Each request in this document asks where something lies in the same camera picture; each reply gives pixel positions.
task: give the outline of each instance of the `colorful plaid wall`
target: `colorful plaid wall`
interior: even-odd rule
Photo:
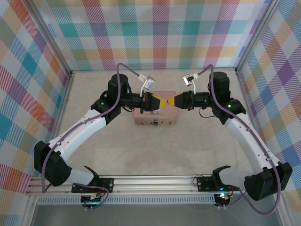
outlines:
[[[256,127],[271,151],[293,167],[288,192],[301,220],[301,0],[282,0],[241,81]]]
[[[14,226],[33,146],[50,139],[67,75],[21,0],[0,0],[0,28],[0,226]]]
[[[70,68],[110,70],[234,67],[269,0],[34,2]]]

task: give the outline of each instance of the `beige floor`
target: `beige floor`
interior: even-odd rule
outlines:
[[[132,91],[140,90],[142,82],[128,71]],[[182,76],[192,70],[141,71],[155,79],[153,91],[173,90],[177,93],[192,89],[186,87]],[[238,81],[233,71],[230,78],[232,97],[243,102]],[[100,94],[107,89],[113,71],[77,73],[65,112],[61,131],[81,118]],[[207,91],[209,73],[197,81],[197,91]],[[211,110],[203,115],[212,115]],[[223,165],[251,170],[238,142],[217,118],[204,119],[198,109],[178,110],[176,125],[136,126],[132,113],[122,111],[114,121],[96,132],[82,144],[68,163],[87,165],[100,175],[175,175],[209,174]]]

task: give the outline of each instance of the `pink box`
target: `pink box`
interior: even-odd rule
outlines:
[[[153,91],[152,93],[168,100],[176,95],[174,91]],[[153,112],[143,112],[140,109],[134,110],[134,121],[136,125],[173,125],[177,122],[178,110],[173,105],[165,105],[163,108]]]

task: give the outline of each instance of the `plaid wallpaper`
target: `plaid wallpaper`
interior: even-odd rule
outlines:
[[[257,130],[293,167],[287,192],[301,220],[301,0],[282,0],[257,43],[241,81]]]
[[[0,225],[17,225],[33,146],[50,139],[67,75],[21,0],[0,0]]]
[[[269,2],[33,1],[74,70],[234,67]]]

